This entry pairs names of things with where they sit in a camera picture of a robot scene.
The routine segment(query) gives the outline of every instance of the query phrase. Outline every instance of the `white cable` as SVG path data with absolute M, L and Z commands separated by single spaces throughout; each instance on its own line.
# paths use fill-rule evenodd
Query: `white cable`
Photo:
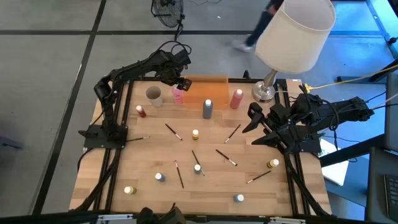
M 394 99 L 396 96 L 398 96 L 398 93 L 397 93 L 397 94 L 395 94 L 394 96 L 392 96 L 392 97 L 390 97 L 390 98 L 386 99 L 384 102 L 382 102 L 382 103 L 378 104 L 377 106 L 373 107 L 371 110 L 373 110 L 374 108 L 377 108 L 377 107 L 379 107 L 379 106 L 381 106 L 381 105 L 383 105 L 383 104 L 387 103 L 388 101 L 390 101 L 390 100 Z

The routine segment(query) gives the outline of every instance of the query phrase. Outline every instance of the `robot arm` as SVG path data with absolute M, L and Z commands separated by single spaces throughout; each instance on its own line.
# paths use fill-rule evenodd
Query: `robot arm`
M 95 86 L 94 91 L 101 102 L 104 120 L 101 126 L 93 126 L 87 131 L 79 131 L 86 137 L 85 147 L 117 147 L 126 142 L 127 129 L 116 122 L 113 105 L 120 97 L 117 90 L 129 80 L 136 80 L 149 72 L 155 72 L 155 77 L 167 85 L 177 84 L 179 90 L 188 91 L 192 82 L 180 77 L 184 67 L 191 63 L 189 53 L 181 50 L 173 55 L 171 52 L 157 50 L 147 59 L 132 65 L 112 70 Z

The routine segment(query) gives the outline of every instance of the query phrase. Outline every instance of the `white cup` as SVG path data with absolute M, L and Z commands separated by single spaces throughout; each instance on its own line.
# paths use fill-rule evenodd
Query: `white cup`
M 151 86 L 145 91 L 145 96 L 148 98 L 152 106 L 160 107 L 163 104 L 162 90 L 157 86 Z

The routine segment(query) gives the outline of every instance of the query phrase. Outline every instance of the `small paint bottle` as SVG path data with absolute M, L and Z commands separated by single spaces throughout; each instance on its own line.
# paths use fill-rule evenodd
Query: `small paint bottle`
M 200 165 L 199 165 L 199 164 L 196 164 L 196 165 L 193 167 L 193 171 L 194 171 L 196 174 L 200 174 L 200 173 L 201 173 L 201 167 L 200 167 Z
M 210 119 L 212 112 L 213 102 L 211 102 L 211 100 L 205 100 L 205 102 L 203 102 L 203 118 Z
M 135 194 L 137 189 L 135 187 L 127 186 L 124 188 L 124 193 L 126 194 Z
M 279 165 L 279 160 L 277 159 L 273 159 L 267 163 L 267 167 L 270 169 L 277 167 L 278 165 Z
M 163 182 L 163 181 L 166 180 L 166 177 L 163 174 L 161 174 L 161 173 L 157 173 L 155 175 L 155 179 L 157 179 L 159 182 Z
M 243 202 L 243 200 L 244 200 L 243 194 L 238 194 L 238 195 L 234 196 L 234 201 L 235 202 Z
M 192 131 L 192 138 L 193 138 L 193 140 L 199 139 L 199 131 L 198 130 L 195 129 Z
M 141 118 L 145 118 L 147 116 L 147 114 L 145 114 L 144 109 L 142 109 L 142 106 L 140 105 L 136 106 L 136 110 Z
M 239 104 L 241 103 L 243 99 L 243 91 L 242 90 L 235 90 L 234 95 L 232 96 L 231 103 L 229 106 L 232 109 L 237 109 L 239 107 Z
M 174 103 L 182 104 L 183 103 L 183 91 L 177 88 L 177 84 L 172 87 L 172 94 Z

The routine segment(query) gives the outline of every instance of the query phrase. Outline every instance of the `wooden tabletop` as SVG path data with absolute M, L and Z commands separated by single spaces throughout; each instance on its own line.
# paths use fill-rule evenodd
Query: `wooden tabletop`
M 300 93 L 300 80 L 287 80 L 290 96 Z M 162 90 L 164 104 L 154 108 L 145 97 L 149 86 Z M 252 146 L 250 143 L 263 136 L 262 127 L 243 134 L 249 124 L 247 116 L 252 83 L 229 83 L 229 95 L 240 88 L 243 100 L 237 110 L 227 108 L 214 110 L 211 119 L 203 119 L 202 111 L 176 105 L 172 99 L 171 87 L 161 82 L 134 82 L 127 125 L 128 139 L 150 136 L 149 139 L 128 142 L 122 150 L 111 210 L 114 212 L 139 213 L 143 207 L 155 213 L 166 213 L 175 202 L 184 214 L 198 215 L 278 215 L 292 214 L 287 185 L 285 164 L 282 154 L 273 147 Z M 264 114 L 274 103 L 261 103 Z M 141 105 L 147 113 L 140 118 L 135 107 Z M 93 119 L 101 113 L 97 102 Z M 165 126 L 167 123 L 182 138 L 180 141 Z M 224 141 L 241 124 L 227 144 Z M 192 130 L 199 130 L 199 140 L 192 139 Z M 215 149 L 226 154 L 238 166 L 232 165 Z M 196 164 L 191 150 L 195 151 L 205 176 L 195 174 Z M 81 162 L 70 208 L 79 206 L 93 190 L 98 181 L 104 149 L 94 149 Z M 319 160 L 311 154 L 301 153 L 305 183 L 315 200 L 324 210 L 331 212 L 325 182 Z M 266 164 L 278 159 L 281 164 L 270 174 L 250 184 L 246 182 L 268 170 Z M 178 161 L 184 189 L 174 164 Z M 165 182 L 155 180 L 156 173 L 165 175 Z M 134 195 L 124 193 L 131 185 L 137 189 Z M 108 186 L 104 188 L 100 208 Z M 299 189 L 296 186 L 298 208 L 303 212 Z M 244 201 L 236 203 L 234 195 L 243 194 Z

